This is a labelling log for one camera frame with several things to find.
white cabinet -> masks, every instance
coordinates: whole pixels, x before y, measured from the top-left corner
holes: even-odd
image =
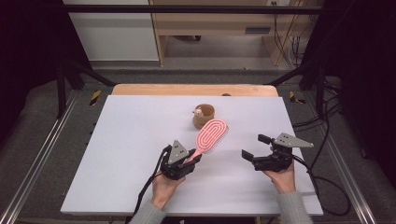
[[[64,0],[66,5],[148,5],[147,0]],[[159,61],[148,13],[70,13],[90,61]]]

pink hairbrush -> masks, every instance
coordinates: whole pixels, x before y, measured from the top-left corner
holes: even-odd
[[[192,161],[192,159],[202,153],[210,153],[215,149],[221,139],[227,134],[228,126],[221,119],[212,119],[204,125],[196,137],[196,149],[195,152],[186,160],[186,162]]]

gray sleeve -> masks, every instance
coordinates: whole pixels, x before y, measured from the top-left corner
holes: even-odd
[[[129,224],[160,224],[165,216],[166,212],[147,202],[137,211]]]
[[[305,211],[303,197],[300,192],[279,194],[277,202],[280,209],[282,223],[313,223]]]

white table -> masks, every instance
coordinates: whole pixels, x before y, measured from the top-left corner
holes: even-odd
[[[241,149],[271,154],[259,133],[278,137],[293,129],[280,97],[110,95],[96,124],[61,212],[72,215],[131,215],[137,195],[152,174],[161,151],[177,139],[195,148],[198,133],[192,110],[212,104],[229,132],[166,205],[169,216],[266,216],[279,214],[271,180],[254,171]],[[293,153],[302,157],[299,148]],[[295,162],[297,189],[309,215],[322,215],[305,168]],[[151,189],[143,202],[151,198]]]

gray floor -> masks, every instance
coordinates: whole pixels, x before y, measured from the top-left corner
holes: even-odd
[[[270,64],[260,38],[203,36],[201,42],[196,42],[190,37],[177,36],[170,39],[169,45],[163,67],[158,64],[123,63],[122,68],[115,69],[114,64],[109,66],[98,63],[96,69],[102,75],[123,83],[249,84],[262,84],[274,80],[290,69],[287,64],[279,67],[273,67]],[[234,51],[229,51],[230,45],[234,46]],[[73,220],[74,223],[84,223],[83,221],[107,223],[108,221],[108,217],[72,217],[59,212],[64,193],[70,186],[86,144],[90,141],[90,132],[93,131],[94,123],[99,118],[106,95],[111,93],[111,88],[89,77],[84,77],[84,79],[87,84],[83,91],[78,91],[77,103],[19,212],[20,223],[46,223],[45,221],[57,223],[59,220]],[[300,91],[297,85],[298,80],[299,77],[296,77],[277,87],[279,95],[284,98],[291,123],[306,121],[315,116],[309,104],[290,101],[290,91],[294,91],[297,99],[307,101],[313,94],[312,91]],[[334,85],[339,84],[336,78],[331,82]],[[102,90],[102,94],[96,105],[89,105],[92,94],[96,90]],[[326,99],[331,96],[331,93],[326,92]],[[1,146],[0,211],[7,209],[25,174],[34,163],[35,156],[56,121],[56,113],[55,82],[31,90],[27,104],[11,135]],[[335,114],[331,117],[330,127],[332,139],[342,152],[376,222],[396,223],[395,189],[382,174],[375,161],[366,160],[361,156],[360,145],[343,115]],[[303,132],[297,131],[296,129],[296,136],[311,141],[316,146],[319,146],[323,140],[320,127]],[[317,147],[303,149],[304,159],[308,164],[312,162],[317,150]],[[314,173],[343,186],[342,178],[330,155],[329,145],[325,145]],[[320,180],[318,185],[320,201],[324,207],[334,212],[342,212],[346,209],[346,199],[340,190]],[[122,221],[122,217],[114,217],[114,219]],[[315,223],[361,223],[354,207],[342,217],[325,213],[324,216],[313,217],[313,219]],[[268,220],[269,217],[263,217],[262,223]]]

